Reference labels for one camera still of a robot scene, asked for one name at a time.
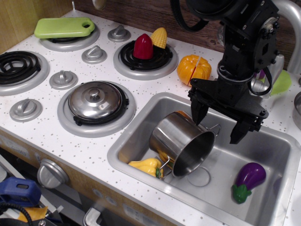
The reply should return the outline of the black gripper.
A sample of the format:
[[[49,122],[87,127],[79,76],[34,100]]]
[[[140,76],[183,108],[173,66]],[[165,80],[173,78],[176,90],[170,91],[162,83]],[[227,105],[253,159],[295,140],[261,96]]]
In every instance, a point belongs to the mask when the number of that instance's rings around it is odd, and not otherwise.
[[[188,97],[195,124],[202,122],[209,108],[230,117],[237,122],[230,135],[231,144],[238,144],[248,131],[259,131],[269,115],[259,103],[260,98],[250,94],[244,81],[192,79],[190,84]]]

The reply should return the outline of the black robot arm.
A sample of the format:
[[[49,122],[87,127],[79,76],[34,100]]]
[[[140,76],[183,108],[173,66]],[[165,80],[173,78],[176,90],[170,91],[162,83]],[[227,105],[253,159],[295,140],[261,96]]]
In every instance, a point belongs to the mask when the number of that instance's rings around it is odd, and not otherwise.
[[[237,144],[268,117],[256,97],[272,89],[278,8],[270,0],[189,0],[187,5],[203,21],[221,22],[224,44],[217,79],[190,82],[193,121],[199,124],[209,109],[234,119],[230,142]]]

